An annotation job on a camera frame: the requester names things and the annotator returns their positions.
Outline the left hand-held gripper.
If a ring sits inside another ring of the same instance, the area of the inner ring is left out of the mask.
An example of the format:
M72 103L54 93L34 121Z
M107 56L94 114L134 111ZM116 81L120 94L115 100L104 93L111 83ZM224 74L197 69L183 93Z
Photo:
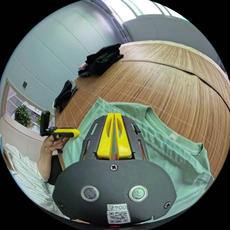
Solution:
M69 138L75 138L80 135L80 131L75 128L47 128L47 153L52 154L53 151L62 153L65 142Z

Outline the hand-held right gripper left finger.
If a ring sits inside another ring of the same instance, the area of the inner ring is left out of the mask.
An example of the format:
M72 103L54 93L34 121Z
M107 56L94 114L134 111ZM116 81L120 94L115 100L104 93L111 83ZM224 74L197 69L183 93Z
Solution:
M114 129L114 113L108 113L104 123L104 127L99 142L97 156L103 159L112 159L113 147L113 129Z

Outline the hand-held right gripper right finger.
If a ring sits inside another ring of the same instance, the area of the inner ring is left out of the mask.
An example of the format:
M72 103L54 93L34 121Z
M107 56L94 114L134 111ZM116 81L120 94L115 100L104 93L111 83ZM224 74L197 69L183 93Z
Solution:
M117 159L130 158L132 155L122 115L115 113L115 136Z

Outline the person's left hand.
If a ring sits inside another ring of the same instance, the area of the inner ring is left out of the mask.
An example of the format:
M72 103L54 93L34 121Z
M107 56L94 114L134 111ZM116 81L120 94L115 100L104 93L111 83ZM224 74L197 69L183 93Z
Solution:
M62 151L64 148L64 140L58 135L47 137L41 147L41 153L52 153L54 151Z

